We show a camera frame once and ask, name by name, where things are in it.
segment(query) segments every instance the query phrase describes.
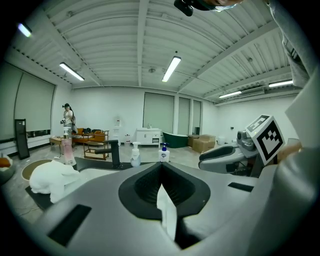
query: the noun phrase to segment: bathtub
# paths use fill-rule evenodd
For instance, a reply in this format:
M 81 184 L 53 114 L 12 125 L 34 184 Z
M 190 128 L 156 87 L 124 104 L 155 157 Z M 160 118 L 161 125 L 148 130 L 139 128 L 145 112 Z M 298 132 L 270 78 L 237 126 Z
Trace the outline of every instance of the bathtub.
M 188 144 L 188 136 L 180 134 L 172 134 L 167 132 L 162 132 L 166 143 L 169 143 L 169 148 L 183 148 Z

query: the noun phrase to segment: ceiling light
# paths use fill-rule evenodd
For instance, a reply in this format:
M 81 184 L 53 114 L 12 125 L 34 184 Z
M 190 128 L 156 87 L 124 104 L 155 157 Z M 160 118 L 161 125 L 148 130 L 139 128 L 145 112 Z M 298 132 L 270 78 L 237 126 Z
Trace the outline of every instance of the ceiling light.
M 221 95 L 219 96 L 219 98 L 225 98 L 225 97 L 229 97 L 229 96 L 233 96 L 233 95 L 237 95 L 237 94 L 240 94 L 241 91 L 235 91 L 235 92 L 231 92 L 231 93 L 228 93 L 228 94 L 225 94 L 225 95 Z
M 174 56 L 169 68 L 167 69 L 166 73 L 164 74 L 164 77 L 162 79 L 162 82 L 167 82 L 172 75 L 172 73 L 175 71 L 176 67 L 178 66 L 179 62 L 181 61 L 181 58 L 178 56 Z
M 66 63 L 62 62 L 59 65 L 61 68 L 63 68 L 64 70 L 68 71 L 71 75 L 73 75 L 74 77 L 78 78 L 80 81 L 84 81 L 85 79 L 79 75 L 77 72 L 75 72 L 71 67 L 69 67 Z
M 276 86 L 287 86 L 287 85 L 293 85 L 294 81 L 283 81 L 283 82 L 275 82 L 275 83 L 270 83 L 269 87 L 276 87 Z
M 28 28 L 26 25 L 19 23 L 18 29 L 21 31 L 22 34 L 24 34 L 27 38 L 31 36 L 31 29 Z

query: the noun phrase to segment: window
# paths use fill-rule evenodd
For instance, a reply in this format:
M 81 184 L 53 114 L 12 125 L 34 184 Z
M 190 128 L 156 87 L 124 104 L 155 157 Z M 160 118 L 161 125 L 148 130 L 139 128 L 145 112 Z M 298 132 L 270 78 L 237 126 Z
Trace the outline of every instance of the window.
M 201 120 L 201 102 L 194 100 L 192 132 L 195 134 L 200 134 L 200 120 Z
M 28 138 L 34 138 L 39 136 L 45 136 L 50 135 L 50 130 L 33 130 L 33 131 L 27 131 L 26 136 Z
M 23 72 L 8 63 L 0 66 L 0 143 L 15 137 L 15 102 Z
M 50 134 L 55 86 L 9 63 L 0 66 L 0 143 L 15 138 L 15 119 L 26 119 L 30 137 Z
M 55 86 L 24 73 L 15 103 L 15 119 L 26 119 L 26 131 L 51 129 L 51 104 Z
M 179 98 L 178 134 L 189 134 L 190 99 Z
M 165 133 L 173 133 L 174 125 L 174 103 L 173 96 L 145 93 L 143 109 L 143 127 L 159 128 Z

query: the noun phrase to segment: soap dispenser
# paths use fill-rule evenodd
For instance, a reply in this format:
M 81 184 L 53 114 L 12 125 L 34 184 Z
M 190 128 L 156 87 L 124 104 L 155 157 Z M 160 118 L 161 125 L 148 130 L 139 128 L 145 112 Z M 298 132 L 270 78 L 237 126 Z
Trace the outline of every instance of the soap dispenser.
M 170 151 L 167 150 L 166 146 L 169 145 L 169 143 L 161 143 L 163 145 L 162 149 L 159 150 L 159 161 L 162 162 L 169 162 L 169 156 L 170 156 Z
M 138 145 L 140 145 L 140 142 L 133 142 L 133 149 L 132 149 L 132 154 L 131 154 L 131 165 L 132 167 L 137 167 L 141 164 L 141 157 L 140 157 L 140 152 L 138 149 Z
M 71 127 L 63 127 L 63 139 L 61 139 L 61 145 L 63 148 L 63 154 L 65 159 L 66 166 L 74 166 L 77 162 L 74 157 L 74 153 L 72 150 L 72 138 L 69 138 L 68 130 Z

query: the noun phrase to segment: camera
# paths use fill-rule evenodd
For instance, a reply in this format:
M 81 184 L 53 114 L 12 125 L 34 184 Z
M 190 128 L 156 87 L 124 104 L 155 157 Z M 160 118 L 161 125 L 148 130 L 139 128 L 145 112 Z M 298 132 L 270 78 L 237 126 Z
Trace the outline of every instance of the camera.
M 174 6 L 188 17 L 192 16 L 194 8 L 201 11 L 209 11 L 215 8 L 213 5 L 208 6 L 203 0 L 175 0 Z
M 175 0 L 174 6 L 188 17 L 194 13 L 194 8 L 191 6 L 191 1 L 189 0 Z

